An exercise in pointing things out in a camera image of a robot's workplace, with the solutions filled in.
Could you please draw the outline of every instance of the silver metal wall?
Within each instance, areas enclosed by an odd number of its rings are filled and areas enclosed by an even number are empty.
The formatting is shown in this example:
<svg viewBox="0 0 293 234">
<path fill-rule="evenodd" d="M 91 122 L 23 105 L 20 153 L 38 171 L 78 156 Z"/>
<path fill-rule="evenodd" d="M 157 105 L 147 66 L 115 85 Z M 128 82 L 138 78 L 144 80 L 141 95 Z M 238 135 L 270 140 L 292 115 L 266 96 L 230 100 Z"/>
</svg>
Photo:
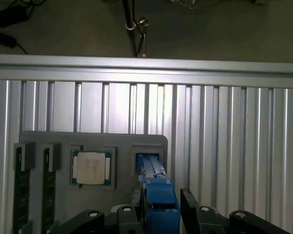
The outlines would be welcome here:
<svg viewBox="0 0 293 234">
<path fill-rule="evenodd" d="M 178 194 L 189 187 L 223 215 L 250 211 L 293 233 L 293 64 L 0 59 L 0 234 L 25 130 L 163 134 Z"/>
</svg>

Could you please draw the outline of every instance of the dark floor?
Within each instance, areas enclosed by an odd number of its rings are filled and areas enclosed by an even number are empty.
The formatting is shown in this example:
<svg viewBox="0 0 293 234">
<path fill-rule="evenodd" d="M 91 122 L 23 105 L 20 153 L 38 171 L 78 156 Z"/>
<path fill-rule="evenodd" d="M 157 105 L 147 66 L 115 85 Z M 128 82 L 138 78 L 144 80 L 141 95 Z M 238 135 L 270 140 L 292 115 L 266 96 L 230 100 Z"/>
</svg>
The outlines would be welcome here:
<svg viewBox="0 0 293 234">
<path fill-rule="evenodd" d="M 201 0 L 196 9 L 136 0 L 140 16 L 150 22 L 150 58 L 293 62 L 293 0 Z M 121 0 L 48 0 L 30 21 L 0 30 L 34 55 L 132 56 Z M 22 51 L 0 46 L 0 53 Z"/>
</svg>

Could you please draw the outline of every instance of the black power adapter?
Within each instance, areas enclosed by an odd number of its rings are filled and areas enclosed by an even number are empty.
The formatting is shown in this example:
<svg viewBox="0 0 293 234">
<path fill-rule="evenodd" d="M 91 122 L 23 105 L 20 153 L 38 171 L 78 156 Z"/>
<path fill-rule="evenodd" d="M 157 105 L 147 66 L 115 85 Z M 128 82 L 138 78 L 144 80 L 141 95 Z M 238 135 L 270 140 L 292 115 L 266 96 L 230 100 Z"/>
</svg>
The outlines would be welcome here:
<svg viewBox="0 0 293 234">
<path fill-rule="evenodd" d="M 15 46 L 17 45 L 17 41 L 14 37 L 0 33 L 0 45 L 15 48 Z"/>
<path fill-rule="evenodd" d="M 29 16 L 26 9 L 27 7 L 17 5 L 0 11 L 0 27 L 5 28 L 19 22 L 27 21 Z"/>
</svg>

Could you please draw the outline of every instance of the green circuit board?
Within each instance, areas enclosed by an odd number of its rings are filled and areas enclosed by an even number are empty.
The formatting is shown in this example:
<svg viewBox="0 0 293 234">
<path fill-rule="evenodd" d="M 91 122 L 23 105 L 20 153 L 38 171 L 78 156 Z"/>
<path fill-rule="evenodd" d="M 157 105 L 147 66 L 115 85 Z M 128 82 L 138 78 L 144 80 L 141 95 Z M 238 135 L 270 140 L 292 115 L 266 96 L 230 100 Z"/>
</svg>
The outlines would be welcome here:
<svg viewBox="0 0 293 234">
<path fill-rule="evenodd" d="M 43 152 L 43 194 L 41 234 L 46 234 L 47 230 L 54 223 L 56 171 L 49 171 L 49 161 L 50 150 L 45 149 Z"/>
<path fill-rule="evenodd" d="M 13 234 L 18 234 L 19 229 L 28 222 L 29 214 L 30 170 L 21 170 L 21 155 L 22 148 L 18 147 L 15 158 Z"/>
</svg>

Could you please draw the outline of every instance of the bolt head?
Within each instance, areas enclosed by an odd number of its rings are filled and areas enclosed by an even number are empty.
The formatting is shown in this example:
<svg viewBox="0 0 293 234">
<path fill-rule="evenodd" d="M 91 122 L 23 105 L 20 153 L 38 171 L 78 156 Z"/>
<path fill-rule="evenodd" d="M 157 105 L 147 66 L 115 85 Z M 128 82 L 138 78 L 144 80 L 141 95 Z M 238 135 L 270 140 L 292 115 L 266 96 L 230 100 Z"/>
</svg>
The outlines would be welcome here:
<svg viewBox="0 0 293 234">
<path fill-rule="evenodd" d="M 97 215 L 98 215 L 98 212 L 92 212 L 92 213 L 89 214 L 90 217 L 95 217 Z"/>
<path fill-rule="evenodd" d="M 244 218 L 246 215 L 243 214 L 242 212 L 238 212 L 235 214 L 236 216 L 240 217 L 240 218 Z"/>
<path fill-rule="evenodd" d="M 202 208 L 201 208 L 201 211 L 207 212 L 207 211 L 209 211 L 209 208 L 207 208 L 207 207 L 202 207 Z"/>
</svg>

